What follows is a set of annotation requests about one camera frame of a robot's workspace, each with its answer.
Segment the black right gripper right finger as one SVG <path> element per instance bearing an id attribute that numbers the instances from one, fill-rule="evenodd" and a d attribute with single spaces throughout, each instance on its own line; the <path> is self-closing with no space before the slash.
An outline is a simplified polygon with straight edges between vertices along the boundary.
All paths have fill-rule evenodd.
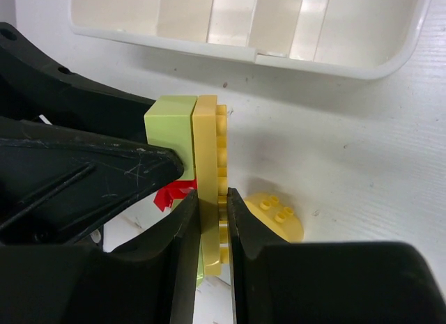
<path id="1" fill-rule="evenodd" d="M 444 323 L 423 256 L 404 242 L 286 242 L 230 189 L 236 323 Z"/>

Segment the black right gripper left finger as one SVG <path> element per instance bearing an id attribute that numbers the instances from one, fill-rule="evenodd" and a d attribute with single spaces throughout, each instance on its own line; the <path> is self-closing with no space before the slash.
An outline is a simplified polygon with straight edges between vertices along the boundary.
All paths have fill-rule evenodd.
<path id="1" fill-rule="evenodd" d="M 191 323 L 200 242 L 191 192 L 158 223 L 103 252 L 1 248 L 2 323 Z"/>

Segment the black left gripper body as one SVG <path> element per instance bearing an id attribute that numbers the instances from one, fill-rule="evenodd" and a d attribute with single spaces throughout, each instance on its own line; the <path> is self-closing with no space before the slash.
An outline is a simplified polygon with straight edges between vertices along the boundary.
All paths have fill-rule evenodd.
<path id="1" fill-rule="evenodd" d="M 1 115 L 139 143 L 153 100 L 87 79 L 57 63 L 11 24 L 1 23 Z"/>

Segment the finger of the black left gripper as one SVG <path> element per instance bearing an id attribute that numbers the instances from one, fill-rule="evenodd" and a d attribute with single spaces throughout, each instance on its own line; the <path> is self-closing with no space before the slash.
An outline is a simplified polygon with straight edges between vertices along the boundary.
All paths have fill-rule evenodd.
<path id="1" fill-rule="evenodd" d="M 1 244 L 78 242 L 180 178 L 168 148 L 1 119 Z"/>

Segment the round yellow lego brick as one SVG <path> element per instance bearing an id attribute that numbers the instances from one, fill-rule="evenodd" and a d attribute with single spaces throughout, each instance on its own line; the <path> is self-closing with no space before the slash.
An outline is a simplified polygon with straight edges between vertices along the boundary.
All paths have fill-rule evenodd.
<path id="1" fill-rule="evenodd" d="M 244 198 L 251 214 L 287 242 L 302 242 L 304 229 L 294 209 L 285 206 L 278 196 L 258 192 Z"/>

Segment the red lego wing piece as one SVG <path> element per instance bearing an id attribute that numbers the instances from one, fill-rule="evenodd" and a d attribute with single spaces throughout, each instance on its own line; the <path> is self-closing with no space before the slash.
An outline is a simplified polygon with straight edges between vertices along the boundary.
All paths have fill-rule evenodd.
<path id="1" fill-rule="evenodd" d="M 172 208 L 175 200 L 184 199 L 192 190 L 197 188 L 195 180 L 176 180 L 159 189 L 153 203 L 162 211 Z"/>

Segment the green lego brick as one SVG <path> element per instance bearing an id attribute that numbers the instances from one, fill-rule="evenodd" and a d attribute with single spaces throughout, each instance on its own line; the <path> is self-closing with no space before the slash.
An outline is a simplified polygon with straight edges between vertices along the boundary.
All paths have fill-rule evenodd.
<path id="1" fill-rule="evenodd" d="M 192 134 L 192 114 L 196 102 L 195 95 L 163 95 L 144 114 L 148 144 L 170 148 L 181 159 L 184 171 L 177 180 L 196 180 Z M 180 201 L 175 200 L 169 209 L 174 209 Z"/>

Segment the long yellow lego brick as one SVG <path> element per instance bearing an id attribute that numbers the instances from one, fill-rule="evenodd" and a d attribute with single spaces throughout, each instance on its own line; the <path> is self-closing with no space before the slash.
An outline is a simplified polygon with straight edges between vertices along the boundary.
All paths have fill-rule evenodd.
<path id="1" fill-rule="evenodd" d="M 203 271 L 205 276 L 219 276 L 222 264 L 229 262 L 226 105 L 219 105 L 215 95 L 200 95 L 192 127 Z"/>

